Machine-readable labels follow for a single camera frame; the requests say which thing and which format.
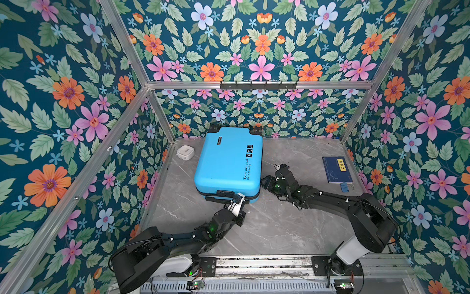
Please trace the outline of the dark blue book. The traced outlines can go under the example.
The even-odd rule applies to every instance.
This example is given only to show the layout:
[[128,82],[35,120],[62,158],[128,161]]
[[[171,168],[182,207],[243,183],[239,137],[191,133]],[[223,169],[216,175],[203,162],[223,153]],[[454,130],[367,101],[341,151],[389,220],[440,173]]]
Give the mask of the dark blue book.
[[324,156],[322,160],[328,183],[341,184],[353,182],[350,169],[346,165],[346,160],[343,156]]

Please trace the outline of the blue suitcase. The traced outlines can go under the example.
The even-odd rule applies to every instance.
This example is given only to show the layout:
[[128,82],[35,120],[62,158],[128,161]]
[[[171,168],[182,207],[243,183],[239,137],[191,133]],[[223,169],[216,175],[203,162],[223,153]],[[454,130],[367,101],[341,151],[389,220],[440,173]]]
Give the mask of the blue suitcase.
[[255,203],[261,191],[261,127],[213,124],[205,136],[195,172],[195,187],[208,202],[230,203],[239,193]]

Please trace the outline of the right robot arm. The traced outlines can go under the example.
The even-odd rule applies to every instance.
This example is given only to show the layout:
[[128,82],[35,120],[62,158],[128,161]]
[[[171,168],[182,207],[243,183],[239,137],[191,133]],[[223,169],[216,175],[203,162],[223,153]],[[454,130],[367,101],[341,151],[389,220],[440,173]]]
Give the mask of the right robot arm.
[[299,184],[289,166],[282,164],[274,176],[261,179],[261,186],[297,209],[319,209],[349,220],[354,235],[329,257],[329,270],[344,275],[361,257],[381,253],[399,229],[398,222],[371,194],[342,196]]

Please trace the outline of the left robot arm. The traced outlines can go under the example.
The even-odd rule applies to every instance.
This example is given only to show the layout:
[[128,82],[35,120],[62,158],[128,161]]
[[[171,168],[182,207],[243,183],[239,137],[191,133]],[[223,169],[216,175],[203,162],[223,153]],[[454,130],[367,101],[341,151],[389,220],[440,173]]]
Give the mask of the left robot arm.
[[119,290],[128,294],[142,286],[170,258],[198,258],[210,251],[234,225],[242,226],[248,201],[242,195],[216,212],[209,222],[188,233],[170,234],[149,227],[109,258]]

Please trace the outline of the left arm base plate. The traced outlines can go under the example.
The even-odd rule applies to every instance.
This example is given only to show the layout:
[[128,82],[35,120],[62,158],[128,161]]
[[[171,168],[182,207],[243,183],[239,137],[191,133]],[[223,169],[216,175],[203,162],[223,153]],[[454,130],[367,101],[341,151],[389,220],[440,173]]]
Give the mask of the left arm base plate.
[[214,277],[217,267],[217,258],[215,257],[196,257],[190,269],[190,277]]

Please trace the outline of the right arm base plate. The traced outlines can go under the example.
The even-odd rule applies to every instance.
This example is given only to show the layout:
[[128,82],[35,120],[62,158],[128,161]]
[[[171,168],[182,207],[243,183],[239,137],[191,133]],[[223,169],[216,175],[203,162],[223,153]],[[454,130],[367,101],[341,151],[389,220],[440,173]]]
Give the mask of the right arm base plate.
[[342,262],[338,257],[313,256],[312,268],[316,276],[363,276],[364,271],[360,260],[350,265]]

